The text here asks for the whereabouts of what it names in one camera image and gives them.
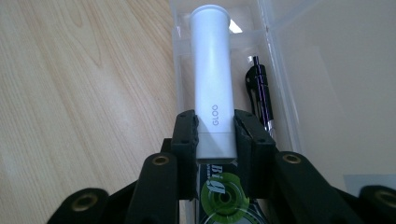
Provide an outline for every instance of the white cylinder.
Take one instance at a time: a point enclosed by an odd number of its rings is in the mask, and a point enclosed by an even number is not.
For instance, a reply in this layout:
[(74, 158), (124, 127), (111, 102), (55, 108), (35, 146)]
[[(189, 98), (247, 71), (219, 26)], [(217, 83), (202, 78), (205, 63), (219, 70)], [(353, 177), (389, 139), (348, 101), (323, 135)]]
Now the white cylinder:
[(229, 25), (228, 12), (219, 6), (206, 5), (191, 13), (200, 163), (228, 163), (236, 158)]

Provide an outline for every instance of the black pen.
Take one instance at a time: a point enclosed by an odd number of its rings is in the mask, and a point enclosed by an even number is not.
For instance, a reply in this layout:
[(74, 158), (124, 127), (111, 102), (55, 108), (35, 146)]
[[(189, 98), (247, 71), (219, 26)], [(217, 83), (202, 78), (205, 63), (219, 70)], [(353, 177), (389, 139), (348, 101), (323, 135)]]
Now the black pen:
[(270, 91), (265, 66), (259, 63), (259, 57), (252, 57), (253, 66), (247, 71), (245, 83), (250, 99), (252, 113), (274, 139), (276, 137), (274, 114), (271, 106)]

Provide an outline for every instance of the wood grain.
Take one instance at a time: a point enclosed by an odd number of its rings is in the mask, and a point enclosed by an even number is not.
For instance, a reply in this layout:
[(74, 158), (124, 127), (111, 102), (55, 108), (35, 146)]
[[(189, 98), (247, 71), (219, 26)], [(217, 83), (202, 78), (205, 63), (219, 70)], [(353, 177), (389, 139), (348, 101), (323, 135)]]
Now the wood grain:
[(135, 181), (177, 114), (167, 0), (0, 1), (0, 223)]

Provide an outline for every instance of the black object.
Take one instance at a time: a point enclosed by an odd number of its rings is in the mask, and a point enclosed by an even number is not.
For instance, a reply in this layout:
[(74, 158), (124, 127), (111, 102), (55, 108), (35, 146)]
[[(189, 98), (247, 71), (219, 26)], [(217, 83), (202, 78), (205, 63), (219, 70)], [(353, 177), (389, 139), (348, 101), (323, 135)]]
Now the black object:
[(252, 113), (259, 117), (265, 130), (270, 132), (269, 122), (274, 119), (274, 114), (265, 66), (259, 63), (258, 56), (253, 56), (253, 66), (245, 75), (245, 84)]
[[(178, 223), (178, 201), (196, 194), (197, 120), (193, 110), (177, 116), (172, 139), (146, 159), (136, 182), (111, 196), (78, 191), (49, 223)], [(304, 156), (279, 152), (251, 113), (235, 110), (234, 124), (241, 185), (265, 199), (271, 223), (396, 223), (396, 190), (369, 186), (356, 198), (332, 188)]]

